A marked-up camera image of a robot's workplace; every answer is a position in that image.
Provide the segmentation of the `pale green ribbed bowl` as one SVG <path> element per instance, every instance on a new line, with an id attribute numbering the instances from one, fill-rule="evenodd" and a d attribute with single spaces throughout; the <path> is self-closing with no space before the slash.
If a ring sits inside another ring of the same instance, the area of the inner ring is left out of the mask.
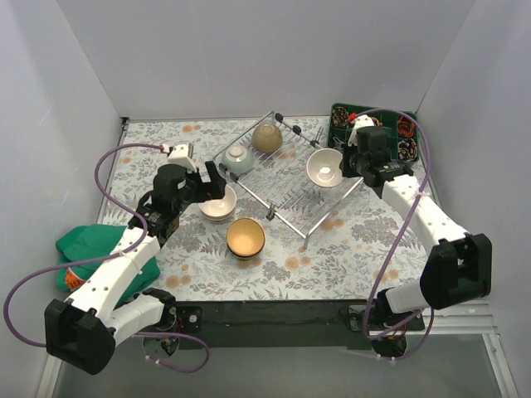
<path id="1" fill-rule="evenodd" d="M 251 150 L 240 144 L 230 146 L 222 155 L 223 164 L 229 172 L 236 175 L 249 172 L 253 168 L 254 155 Z"/>

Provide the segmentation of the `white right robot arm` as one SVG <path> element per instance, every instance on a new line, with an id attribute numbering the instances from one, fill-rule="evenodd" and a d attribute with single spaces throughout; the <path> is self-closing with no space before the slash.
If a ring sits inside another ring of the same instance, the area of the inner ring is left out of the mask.
<path id="1" fill-rule="evenodd" d="M 440 310 L 490 294 L 490 239 L 452 221 L 421 190 L 412 169 L 392 160 L 383 128 L 354 129 L 343 145 L 340 166 L 344 177 L 361 177 L 402 217 L 428 255 L 419 279 L 378 292 L 368 305 L 369 322 L 391 330 L 416 311 Z"/>

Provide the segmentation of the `beige bowl bird motif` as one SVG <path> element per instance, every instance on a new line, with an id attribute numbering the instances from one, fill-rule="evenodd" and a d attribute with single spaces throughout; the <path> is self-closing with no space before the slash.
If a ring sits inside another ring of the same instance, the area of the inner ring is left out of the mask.
<path id="1" fill-rule="evenodd" d="M 263 249 L 265 237 L 265 232 L 257 221 L 240 218 L 227 229 L 227 246 L 234 255 L 251 257 Z"/>

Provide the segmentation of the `olive beige plain bowl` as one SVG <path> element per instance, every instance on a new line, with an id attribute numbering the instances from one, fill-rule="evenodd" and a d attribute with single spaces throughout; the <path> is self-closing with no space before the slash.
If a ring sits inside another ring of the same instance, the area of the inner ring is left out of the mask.
<path id="1" fill-rule="evenodd" d="M 264 123 L 255 128 L 251 136 L 251 144 L 257 151 L 273 153 L 283 144 L 283 136 L 274 124 Z"/>

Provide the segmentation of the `beige bowl white flower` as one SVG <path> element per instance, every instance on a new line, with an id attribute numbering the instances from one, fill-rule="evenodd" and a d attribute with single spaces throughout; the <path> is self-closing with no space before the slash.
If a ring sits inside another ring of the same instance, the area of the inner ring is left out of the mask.
<path id="1" fill-rule="evenodd" d="M 226 185 L 225 196 L 221 200 L 210 200 L 198 204 L 200 212 L 207 213 L 212 216 L 221 216 L 236 209 L 237 196 L 235 191 Z"/>

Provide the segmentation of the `beige floral bowl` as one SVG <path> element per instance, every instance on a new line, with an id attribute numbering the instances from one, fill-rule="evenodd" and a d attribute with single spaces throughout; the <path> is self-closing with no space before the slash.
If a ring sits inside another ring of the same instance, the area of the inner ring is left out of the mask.
<path id="1" fill-rule="evenodd" d="M 221 216 L 212 216 L 207 213 L 202 212 L 202 216 L 209 222 L 212 223 L 222 223 L 228 221 L 233 215 L 235 211 L 231 211 L 230 213 L 221 215 Z"/>

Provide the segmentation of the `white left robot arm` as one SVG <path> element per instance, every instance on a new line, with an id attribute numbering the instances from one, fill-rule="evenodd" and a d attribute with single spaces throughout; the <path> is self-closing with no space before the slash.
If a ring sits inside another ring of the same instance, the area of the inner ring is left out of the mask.
<path id="1" fill-rule="evenodd" d="M 176 299 L 149 288 L 120 305 L 119 300 L 144 266 L 179 227 L 179 217 L 193 203 L 222 199 L 226 181 L 214 162 L 209 176 L 175 163 L 160 167 L 111 257 L 66 300 L 52 300 L 44 312 L 46 351 L 91 375 L 110 362 L 115 348 L 133 335 L 182 338 Z"/>

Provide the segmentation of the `red ceramic bowl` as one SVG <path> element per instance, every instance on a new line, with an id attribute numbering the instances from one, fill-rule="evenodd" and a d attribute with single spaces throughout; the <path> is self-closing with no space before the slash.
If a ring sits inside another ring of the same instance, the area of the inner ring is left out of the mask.
<path id="1" fill-rule="evenodd" d="M 314 151 L 307 163 L 306 172 L 309 179 L 319 187 L 331 188 L 343 181 L 340 163 L 343 155 L 332 148 L 322 148 Z"/>

